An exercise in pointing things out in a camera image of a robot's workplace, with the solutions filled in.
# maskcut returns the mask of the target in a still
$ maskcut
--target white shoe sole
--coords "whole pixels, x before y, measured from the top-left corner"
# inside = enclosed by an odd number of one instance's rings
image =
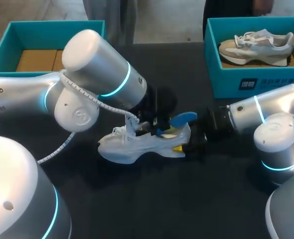
[[[162,157],[166,158],[184,158],[186,155],[185,153],[178,153],[174,152],[171,148],[169,149],[159,149],[159,150],[151,150],[146,152],[135,152],[135,153],[127,153],[124,155],[113,155],[112,153],[104,153],[99,151],[99,154],[106,160],[111,161],[113,163],[120,163],[120,164],[132,164],[135,163],[137,159],[139,159],[145,153],[157,153]]]
[[[267,57],[267,56],[256,56],[253,58],[248,58],[248,59],[238,59],[238,58],[233,58],[230,56],[226,56],[224,54],[219,53],[223,58],[225,58],[228,61],[231,61],[232,63],[235,63],[237,65],[245,65],[249,61],[253,60],[259,60],[263,61],[269,65],[273,66],[287,66],[288,65],[288,60],[287,58],[277,58],[277,57]]]

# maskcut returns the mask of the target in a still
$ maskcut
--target blue shoe box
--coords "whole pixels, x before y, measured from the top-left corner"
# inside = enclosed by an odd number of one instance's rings
[[[62,50],[78,32],[92,29],[105,38],[105,22],[14,21],[0,41],[0,77],[33,77],[50,72],[15,72],[23,50]]]
[[[294,67],[223,68],[218,46],[249,31],[294,34],[294,17],[210,18],[204,40],[206,64],[215,98],[247,98],[294,83]]]

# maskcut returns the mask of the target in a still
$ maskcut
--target beige sneaker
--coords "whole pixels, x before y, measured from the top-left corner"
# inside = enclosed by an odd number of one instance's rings
[[[287,66],[287,58],[294,49],[294,35],[273,35],[266,29],[235,36],[221,42],[219,54],[237,65],[260,60],[274,66]]]

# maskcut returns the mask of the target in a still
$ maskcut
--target cardboard box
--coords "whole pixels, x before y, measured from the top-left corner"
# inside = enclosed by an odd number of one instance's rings
[[[294,17],[210,18],[205,35],[205,58],[215,98],[247,98],[294,83],[294,51],[290,67],[261,63],[233,66],[222,63],[218,45],[249,31],[267,29],[277,35],[294,34]]]
[[[52,71],[57,50],[23,50],[17,72]]]
[[[60,71],[64,69],[64,66],[62,63],[62,54],[63,54],[63,50],[57,51],[55,61],[54,61],[53,71]]]
[[[62,50],[76,33],[84,29],[92,29],[105,38],[105,22],[102,20],[10,22],[0,41],[0,77],[33,77],[50,73],[52,70],[49,70],[49,66],[45,62],[40,64],[42,65],[42,70],[37,70],[32,65],[29,65],[27,69],[26,64],[28,62],[24,58],[31,59],[33,55],[39,54],[40,56],[43,53],[32,51],[31,54],[31,52],[23,53],[23,51],[55,50],[56,52],[57,50]],[[21,57],[26,63],[24,67],[19,65]],[[55,68],[59,68],[59,62],[57,62]]]

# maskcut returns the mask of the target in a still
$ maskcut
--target concrete floor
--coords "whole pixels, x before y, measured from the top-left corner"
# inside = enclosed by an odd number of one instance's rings
[[[135,43],[202,41],[205,0],[138,0]],[[275,0],[272,15],[294,15],[294,0]],[[9,21],[85,20],[82,0],[0,0],[0,38]]]

